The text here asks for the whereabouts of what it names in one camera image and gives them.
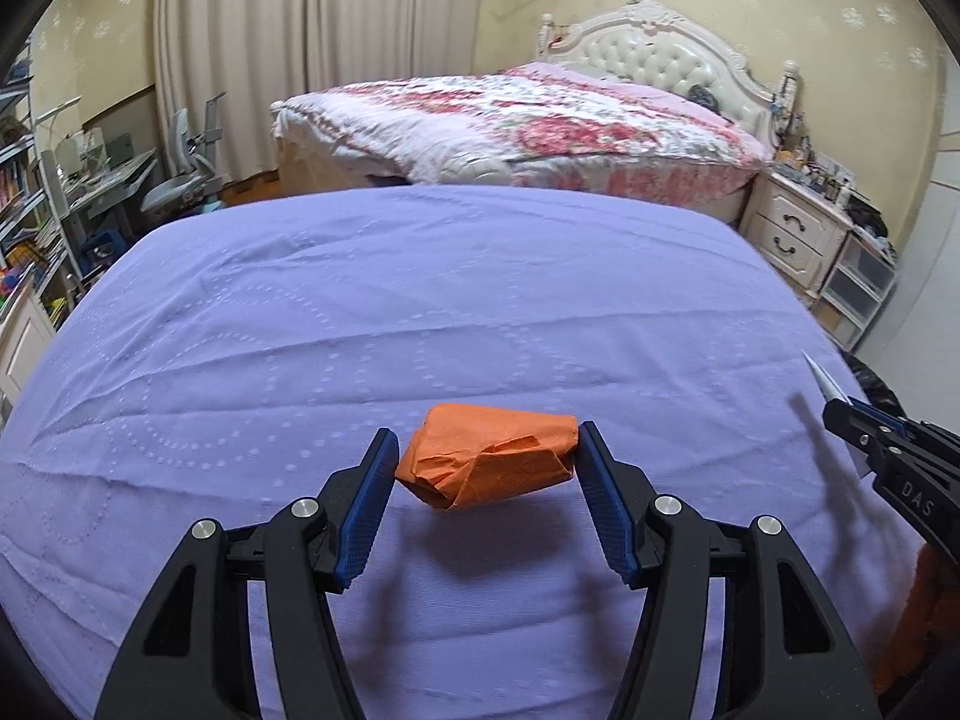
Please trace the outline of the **clear plastic drawer unit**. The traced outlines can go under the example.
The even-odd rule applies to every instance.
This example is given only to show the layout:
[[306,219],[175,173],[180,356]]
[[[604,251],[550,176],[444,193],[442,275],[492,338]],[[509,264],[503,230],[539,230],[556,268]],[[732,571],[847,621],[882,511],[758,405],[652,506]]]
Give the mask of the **clear plastic drawer unit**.
[[818,290],[812,314],[836,346],[852,353],[884,309],[895,283],[896,258],[887,243],[855,227]]

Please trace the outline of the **desk with clutter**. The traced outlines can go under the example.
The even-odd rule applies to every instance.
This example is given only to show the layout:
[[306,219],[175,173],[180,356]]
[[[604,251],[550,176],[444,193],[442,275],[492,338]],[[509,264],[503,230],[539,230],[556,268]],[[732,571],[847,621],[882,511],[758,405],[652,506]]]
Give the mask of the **desk with clutter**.
[[68,258],[86,275],[98,255],[116,257],[145,232],[140,202],[163,177],[156,89],[130,94],[85,126],[57,135],[53,126],[82,99],[67,99],[32,119],[41,179]]

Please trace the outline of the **white tufted headboard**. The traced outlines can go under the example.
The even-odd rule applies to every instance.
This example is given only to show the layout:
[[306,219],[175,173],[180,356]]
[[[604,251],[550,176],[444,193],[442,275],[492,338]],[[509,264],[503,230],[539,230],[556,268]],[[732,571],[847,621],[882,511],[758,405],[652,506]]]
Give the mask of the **white tufted headboard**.
[[770,148],[778,146],[779,91],[755,80],[743,52],[658,0],[640,0],[568,26],[547,13],[535,54],[584,75],[619,78],[681,98],[699,86],[713,94],[719,114]]

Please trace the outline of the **white nightstand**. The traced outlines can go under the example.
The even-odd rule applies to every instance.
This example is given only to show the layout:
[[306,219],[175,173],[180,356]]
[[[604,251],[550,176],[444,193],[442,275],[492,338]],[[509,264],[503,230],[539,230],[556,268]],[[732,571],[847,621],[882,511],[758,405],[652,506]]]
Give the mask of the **white nightstand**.
[[817,299],[851,229],[844,211],[773,171],[758,174],[739,226],[807,302]]

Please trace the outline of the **grey desk chair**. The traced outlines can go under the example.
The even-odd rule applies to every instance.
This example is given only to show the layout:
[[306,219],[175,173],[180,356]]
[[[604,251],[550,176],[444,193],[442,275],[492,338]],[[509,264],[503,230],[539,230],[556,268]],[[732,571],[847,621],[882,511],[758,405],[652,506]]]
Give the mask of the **grey desk chair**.
[[217,143],[223,138],[218,122],[218,104],[224,93],[205,103],[203,127],[189,130],[189,110],[176,110],[167,131],[167,157],[172,176],[155,185],[143,199],[140,213],[151,221],[164,223],[185,216],[213,213],[223,206],[224,179],[217,168]]

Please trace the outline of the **beige curtain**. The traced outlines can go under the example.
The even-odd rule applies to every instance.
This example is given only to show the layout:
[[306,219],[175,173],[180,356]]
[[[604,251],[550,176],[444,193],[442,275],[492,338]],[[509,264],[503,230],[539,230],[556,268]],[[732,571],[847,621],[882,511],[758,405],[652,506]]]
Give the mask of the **beige curtain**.
[[217,101],[221,171],[277,165],[270,107],[331,86],[470,71],[480,0],[155,0],[161,121]]

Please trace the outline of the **bed with floral bedspread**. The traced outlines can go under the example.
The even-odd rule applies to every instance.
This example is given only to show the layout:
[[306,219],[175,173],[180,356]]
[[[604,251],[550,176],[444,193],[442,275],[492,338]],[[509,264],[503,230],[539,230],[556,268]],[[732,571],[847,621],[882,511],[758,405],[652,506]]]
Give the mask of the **bed with floral bedspread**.
[[412,185],[505,185],[661,205],[734,195],[771,149],[706,107],[652,86],[548,64],[379,80],[270,107],[280,160]]

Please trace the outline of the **purple tablecloth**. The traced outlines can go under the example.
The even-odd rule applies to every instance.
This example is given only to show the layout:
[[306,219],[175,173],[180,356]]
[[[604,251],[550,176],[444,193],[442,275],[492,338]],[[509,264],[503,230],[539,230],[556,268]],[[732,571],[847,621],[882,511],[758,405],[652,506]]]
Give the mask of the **purple tablecloth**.
[[439,403],[590,419],[721,522],[778,517],[867,665],[918,536],[825,433],[854,377],[726,224],[585,193],[402,187],[167,224],[55,335],[2,434],[2,605],[78,717],[187,528],[263,522]]

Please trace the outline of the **bookshelf with books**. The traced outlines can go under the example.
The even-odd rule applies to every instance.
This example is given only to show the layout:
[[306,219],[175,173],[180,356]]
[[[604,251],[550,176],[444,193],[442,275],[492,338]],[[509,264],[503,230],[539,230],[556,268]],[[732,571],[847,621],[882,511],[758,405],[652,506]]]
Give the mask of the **bookshelf with books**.
[[75,305],[75,262],[47,192],[32,112],[32,50],[2,80],[2,416]]

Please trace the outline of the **white paper strip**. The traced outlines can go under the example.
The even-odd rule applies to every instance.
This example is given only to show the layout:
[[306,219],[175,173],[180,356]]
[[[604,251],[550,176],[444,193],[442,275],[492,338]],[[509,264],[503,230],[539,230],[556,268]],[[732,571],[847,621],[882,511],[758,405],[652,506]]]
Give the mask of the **white paper strip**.
[[850,395],[844,392],[843,388],[839,387],[839,383],[828,374],[825,369],[823,369],[820,364],[811,356],[804,353],[805,362],[807,362],[807,367],[811,369],[812,377],[817,384],[818,390],[822,394],[822,397],[825,401],[841,401],[841,403],[846,403],[850,405],[851,399]]

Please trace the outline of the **black trash bin bag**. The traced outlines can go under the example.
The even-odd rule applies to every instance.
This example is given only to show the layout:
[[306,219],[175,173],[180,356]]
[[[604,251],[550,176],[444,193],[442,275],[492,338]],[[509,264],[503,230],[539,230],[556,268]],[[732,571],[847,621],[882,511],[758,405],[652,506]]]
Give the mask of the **black trash bin bag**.
[[866,395],[867,401],[874,408],[896,418],[907,416],[907,411],[903,410],[896,393],[867,364],[864,364],[856,356],[848,355],[848,353],[844,353],[843,359],[848,364],[850,371],[853,372],[853,376],[859,383],[859,387],[862,388],[864,395]]

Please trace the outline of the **orange paper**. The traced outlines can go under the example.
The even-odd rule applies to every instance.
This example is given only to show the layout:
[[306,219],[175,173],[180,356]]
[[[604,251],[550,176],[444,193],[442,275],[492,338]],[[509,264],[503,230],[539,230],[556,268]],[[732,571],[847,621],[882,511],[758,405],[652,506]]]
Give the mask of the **orange paper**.
[[428,411],[395,477],[435,511],[514,499],[573,478],[573,416],[441,403]]

